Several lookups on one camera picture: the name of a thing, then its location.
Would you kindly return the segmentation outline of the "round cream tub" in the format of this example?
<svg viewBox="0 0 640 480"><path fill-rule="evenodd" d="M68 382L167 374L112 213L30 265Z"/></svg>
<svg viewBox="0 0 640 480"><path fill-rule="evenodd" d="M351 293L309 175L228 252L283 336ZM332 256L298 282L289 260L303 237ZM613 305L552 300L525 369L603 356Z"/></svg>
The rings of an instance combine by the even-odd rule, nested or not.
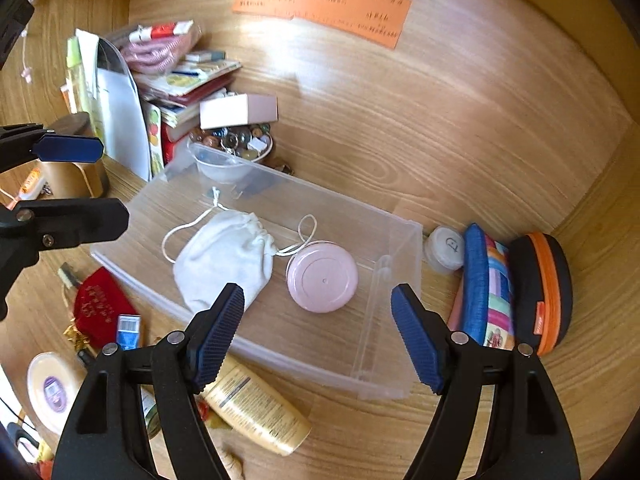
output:
<svg viewBox="0 0 640 480"><path fill-rule="evenodd" d="M27 370L27 391L37 418L56 436L64 430L85 369L55 352L42 352L32 358Z"/></svg>

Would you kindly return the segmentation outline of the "pink mesh bag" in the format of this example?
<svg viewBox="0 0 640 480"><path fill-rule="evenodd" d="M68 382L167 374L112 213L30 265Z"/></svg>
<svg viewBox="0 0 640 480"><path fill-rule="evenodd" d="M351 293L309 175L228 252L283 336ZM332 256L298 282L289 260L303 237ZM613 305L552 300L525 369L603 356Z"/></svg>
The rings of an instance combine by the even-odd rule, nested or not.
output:
<svg viewBox="0 0 640 480"><path fill-rule="evenodd" d="M171 72L202 38L194 21L160 25L129 25L101 38L134 73L161 75Z"/></svg>

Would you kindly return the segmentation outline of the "clear plastic storage box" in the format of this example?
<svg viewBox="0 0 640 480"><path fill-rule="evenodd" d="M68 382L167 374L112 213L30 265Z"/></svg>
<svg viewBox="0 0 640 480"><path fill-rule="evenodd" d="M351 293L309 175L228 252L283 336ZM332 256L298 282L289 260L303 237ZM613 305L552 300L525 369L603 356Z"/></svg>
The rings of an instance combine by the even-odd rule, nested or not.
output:
<svg viewBox="0 0 640 480"><path fill-rule="evenodd" d="M204 177L185 149L130 200L128 230L114 242L94 245L93 258L153 308L186 324L194 313L160 243L169 230L206 211L214 186L224 206L256 214L280 248L298 241L299 220L312 214L318 228L311 243L340 245L356 260L354 298L330 313L302 309L286 284L291 258L275 258L270 281L243 316L234 353L363 399L408 396L416 374L390 314L390 293L402 283L421 284L421 227L265 166L248 166L239 182L219 183ZM172 236L169 255L177 257L196 232Z"/></svg>

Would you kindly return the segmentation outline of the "white rectangular box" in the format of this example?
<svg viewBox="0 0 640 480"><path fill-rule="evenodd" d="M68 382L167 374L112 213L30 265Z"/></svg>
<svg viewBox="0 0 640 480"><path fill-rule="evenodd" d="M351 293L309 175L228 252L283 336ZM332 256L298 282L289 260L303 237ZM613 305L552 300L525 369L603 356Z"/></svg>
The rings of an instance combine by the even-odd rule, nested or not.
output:
<svg viewBox="0 0 640 480"><path fill-rule="evenodd" d="M200 127L204 130L278 120L278 100L275 96L244 93L200 103Z"/></svg>

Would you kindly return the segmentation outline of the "orange white tube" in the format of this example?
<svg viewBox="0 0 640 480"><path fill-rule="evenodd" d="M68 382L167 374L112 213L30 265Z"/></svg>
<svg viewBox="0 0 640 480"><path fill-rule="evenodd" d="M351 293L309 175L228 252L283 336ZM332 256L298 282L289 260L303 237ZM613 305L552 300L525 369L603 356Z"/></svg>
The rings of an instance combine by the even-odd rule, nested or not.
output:
<svg viewBox="0 0 640 480"><path fill-rule="evenodd" d="M18 191L19 200L36 200L47 185L46 177L40 167L35 167L23 182Z"/></svg>

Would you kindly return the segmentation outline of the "green spray bottle tall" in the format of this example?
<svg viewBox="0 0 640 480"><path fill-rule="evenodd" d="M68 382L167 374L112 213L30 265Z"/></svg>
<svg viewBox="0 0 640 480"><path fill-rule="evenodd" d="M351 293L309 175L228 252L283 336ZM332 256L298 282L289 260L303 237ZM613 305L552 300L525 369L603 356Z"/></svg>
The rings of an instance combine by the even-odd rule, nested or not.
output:
<svg viewBox="0 0 640 480"><path fill-rule="evenodd" d="M84 66L78 38L71 36L66 42L66 84L70 92L70 110L73 113L90 112Z"/></svg>

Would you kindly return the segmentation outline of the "red book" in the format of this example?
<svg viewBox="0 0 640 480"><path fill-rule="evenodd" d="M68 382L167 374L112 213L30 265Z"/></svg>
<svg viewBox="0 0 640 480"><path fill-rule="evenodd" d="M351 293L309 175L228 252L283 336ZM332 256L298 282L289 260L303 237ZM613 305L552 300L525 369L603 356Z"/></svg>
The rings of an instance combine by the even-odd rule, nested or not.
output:
<svg viewBox="0 0 640 480"><path fill-rule="evenodd" d="M162 147L163 163L169 164L178 154L186 149L186 144L195 133L199 133L198 126L192 127L180 133L175 139L172 136L172 128L162 124L160 127L160 146Z"/></svg>

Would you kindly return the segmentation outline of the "black orange zipper case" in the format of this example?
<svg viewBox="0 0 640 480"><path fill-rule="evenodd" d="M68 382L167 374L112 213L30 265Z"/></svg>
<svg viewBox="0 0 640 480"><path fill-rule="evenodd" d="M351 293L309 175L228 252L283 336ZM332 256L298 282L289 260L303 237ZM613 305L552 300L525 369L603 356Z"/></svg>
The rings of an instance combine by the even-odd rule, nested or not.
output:
<svg viewBox="0 0 640 480"><path fill-rule="evenodd" d="M515 339L538 356L556 348L572 320L572 276L560 243L551 235L528 233L509 245Z"/></svg>

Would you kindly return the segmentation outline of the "orange paper note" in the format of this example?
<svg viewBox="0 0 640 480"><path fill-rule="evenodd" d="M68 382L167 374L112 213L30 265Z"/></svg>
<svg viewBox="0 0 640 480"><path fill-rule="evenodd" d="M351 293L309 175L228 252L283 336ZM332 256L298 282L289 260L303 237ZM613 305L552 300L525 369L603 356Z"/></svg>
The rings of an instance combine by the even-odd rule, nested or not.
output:
<svg viewBox="0 0 640 480"><path fill-rule="evenodd" d="M268 18L300 18L393 49L411 0L233 0L232 11Z"/></svg>

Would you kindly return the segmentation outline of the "small white round jar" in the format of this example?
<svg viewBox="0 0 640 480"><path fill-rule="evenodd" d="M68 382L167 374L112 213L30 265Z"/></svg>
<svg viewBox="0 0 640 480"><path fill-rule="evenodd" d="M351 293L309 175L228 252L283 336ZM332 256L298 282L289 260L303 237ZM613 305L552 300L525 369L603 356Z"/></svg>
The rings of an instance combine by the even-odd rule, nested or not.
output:
<svg viewBox="0 0 640 480"><path fill-rule="evenodd" d="M423 255L433 271L454 273L464 263L463 236L449 226L438 226L424 240Z"/></svg>

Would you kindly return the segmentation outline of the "pink round case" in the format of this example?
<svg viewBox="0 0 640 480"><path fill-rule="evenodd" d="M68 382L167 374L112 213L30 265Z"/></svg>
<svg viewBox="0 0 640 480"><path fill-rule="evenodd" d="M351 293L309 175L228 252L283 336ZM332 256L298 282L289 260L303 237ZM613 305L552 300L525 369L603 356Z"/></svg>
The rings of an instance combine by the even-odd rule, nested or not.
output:
<svg viewBox="0 0 640 480"><path fill-rule="evenodd" d="M330 313L354 298L359 284L358 266L340 245L312 242L290 259L286 284L302 309Z"/></svg>

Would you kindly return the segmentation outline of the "red velvet pouch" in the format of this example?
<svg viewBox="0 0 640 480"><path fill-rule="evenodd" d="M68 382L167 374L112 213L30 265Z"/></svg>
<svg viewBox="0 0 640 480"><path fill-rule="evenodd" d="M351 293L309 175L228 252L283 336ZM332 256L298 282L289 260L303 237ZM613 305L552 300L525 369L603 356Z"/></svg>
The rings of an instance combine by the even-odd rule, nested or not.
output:
<svg viewBox="0 0 640 480"><path fill-rule="evenodd" d="M119 284L103 266L89 275L77 291L73 317L76 328L96 350L116 341L119 315L137 315Z"/></svg>

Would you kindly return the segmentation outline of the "fruit sticker sheet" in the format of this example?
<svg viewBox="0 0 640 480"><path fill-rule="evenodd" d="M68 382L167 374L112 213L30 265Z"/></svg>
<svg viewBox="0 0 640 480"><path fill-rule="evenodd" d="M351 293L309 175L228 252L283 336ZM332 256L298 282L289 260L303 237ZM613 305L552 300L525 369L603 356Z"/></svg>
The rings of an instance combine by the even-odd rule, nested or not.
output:
<svg viewBox="0 0 640 480"><path fill-rule="evenodd" d="M146 132L148 133L151 176L155 178L164 169L162 149L162 115L160 109L149 102L143 104Z"/></svg>

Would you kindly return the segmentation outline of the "blue patchwork pouch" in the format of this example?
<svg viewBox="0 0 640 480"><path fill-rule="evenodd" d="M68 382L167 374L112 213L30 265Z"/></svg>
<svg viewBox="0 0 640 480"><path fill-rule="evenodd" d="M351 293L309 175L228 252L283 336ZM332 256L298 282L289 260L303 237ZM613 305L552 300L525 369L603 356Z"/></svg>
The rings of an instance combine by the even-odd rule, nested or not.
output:
<svg viewBox="0 0 640 480"><path fill-rule="evenodd" d="M515 336L508 248L476 223L465 230L463 240L462 279L448 327L481 346L510 351Z"/></svg>

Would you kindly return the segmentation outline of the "white drawstring pouch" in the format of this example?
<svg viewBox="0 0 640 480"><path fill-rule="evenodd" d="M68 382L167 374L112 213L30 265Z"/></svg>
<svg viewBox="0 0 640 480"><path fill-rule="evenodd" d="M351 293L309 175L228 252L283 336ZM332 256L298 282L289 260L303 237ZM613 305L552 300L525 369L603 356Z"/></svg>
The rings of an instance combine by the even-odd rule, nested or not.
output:
<svg viewBox="0 0 640 480"><path fill-rule="evenodd" d="M298 254L311 243L318 228L317 219L306 214L298 222L298 241L280 248L256 214L224 206L216 186L210 195L212 203L206 211L169 230L160 243L164 258L172 264L182 300L193 313L211 307L229 283L241 287L244 306L249 307L270 281L274 259ZM168 240L192 228L198 232L177 257L171 257Z"/></svg>

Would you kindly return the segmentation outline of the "stack of booklets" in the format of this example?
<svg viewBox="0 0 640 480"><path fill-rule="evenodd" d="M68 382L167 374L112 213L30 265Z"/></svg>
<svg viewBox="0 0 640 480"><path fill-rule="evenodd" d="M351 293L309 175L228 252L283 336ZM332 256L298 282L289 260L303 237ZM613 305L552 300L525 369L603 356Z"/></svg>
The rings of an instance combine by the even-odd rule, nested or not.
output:
<svg viewBox="0 0 640 480"><path fill-rule="evenodd" d="M235 60L182 62L168 73L134 74L134 81L141 95L175 127L198 114L198 103L226 88L241 67Z"/></svg>

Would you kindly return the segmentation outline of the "beige carved pendant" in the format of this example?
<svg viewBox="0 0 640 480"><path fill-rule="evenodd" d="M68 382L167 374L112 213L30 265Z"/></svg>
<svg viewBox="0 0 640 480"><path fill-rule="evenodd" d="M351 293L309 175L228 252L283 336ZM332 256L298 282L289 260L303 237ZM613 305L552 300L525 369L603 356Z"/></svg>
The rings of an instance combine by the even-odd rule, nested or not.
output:
<svg viewBox="0 0 640 480"><path fill-rule="evenodd" d="M244 480L243 465L239 457L234 455L228 448L222 444L215 445L221 463L229 476L230 480Z"/></svg>

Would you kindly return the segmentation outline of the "yellow lotion tube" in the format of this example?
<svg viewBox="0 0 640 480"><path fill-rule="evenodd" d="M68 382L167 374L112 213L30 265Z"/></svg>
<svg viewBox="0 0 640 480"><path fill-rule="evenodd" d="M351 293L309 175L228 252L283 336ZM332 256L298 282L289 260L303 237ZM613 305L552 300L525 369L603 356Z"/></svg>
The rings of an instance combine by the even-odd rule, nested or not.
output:
<svg viewBox="0 0 640 480"><path fill-rule="evenodd" d="M231 354L201 398L233 430L274 454L290 456L311 432L291 402Z"/></svg>

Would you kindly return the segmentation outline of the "white bowl of beads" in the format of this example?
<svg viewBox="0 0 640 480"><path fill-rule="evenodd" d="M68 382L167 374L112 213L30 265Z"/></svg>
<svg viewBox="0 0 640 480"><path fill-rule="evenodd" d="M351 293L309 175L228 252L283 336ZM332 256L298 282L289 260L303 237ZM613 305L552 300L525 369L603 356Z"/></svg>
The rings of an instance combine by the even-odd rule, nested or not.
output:
<svg viewBox="0 0 640 480"><path fill-rule="evenodd" d="M223 184L239 182L249 164L262 164L273 149L269 122L192 132L186 149L198 171Z"/></svg>

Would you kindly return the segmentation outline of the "white paper folder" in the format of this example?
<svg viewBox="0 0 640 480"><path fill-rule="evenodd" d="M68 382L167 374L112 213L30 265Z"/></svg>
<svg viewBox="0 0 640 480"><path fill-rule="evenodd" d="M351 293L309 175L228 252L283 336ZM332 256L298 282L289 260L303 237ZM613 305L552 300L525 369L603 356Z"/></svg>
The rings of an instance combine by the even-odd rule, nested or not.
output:
<svg viewBox="0 0 640 480"><path fill-rule="evenodd" d="M145 182L152 178L148 134L134 77L119 48L92 32L75 30L94 131L105 155Z"/></svg>

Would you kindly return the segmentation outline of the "blue matchbox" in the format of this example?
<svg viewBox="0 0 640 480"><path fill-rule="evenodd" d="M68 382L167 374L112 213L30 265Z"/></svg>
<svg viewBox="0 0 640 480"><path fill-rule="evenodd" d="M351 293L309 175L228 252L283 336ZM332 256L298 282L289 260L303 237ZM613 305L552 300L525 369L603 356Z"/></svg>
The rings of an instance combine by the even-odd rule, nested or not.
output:
<svg viewBox="0 0 640 480"><path fill-rule="evenodd" d="M141 316L137 314L121 314L117 320L116 344L122 350L134 350L141 344Z"/></svg>

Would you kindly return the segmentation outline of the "brown ceramic mug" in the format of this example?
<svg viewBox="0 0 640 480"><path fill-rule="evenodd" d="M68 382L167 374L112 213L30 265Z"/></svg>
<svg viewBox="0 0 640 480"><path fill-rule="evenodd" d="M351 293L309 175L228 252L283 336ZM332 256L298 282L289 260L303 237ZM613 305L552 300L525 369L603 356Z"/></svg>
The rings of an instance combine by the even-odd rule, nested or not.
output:
<svg viewBox="0 0 640 480"><path fill-rule="evenodd" d="M58 118L49 129L66 136L94 136L87 112ZM98 198L110 189L102 160L88 162L40 162L44 180L53 198Z"/></svg>

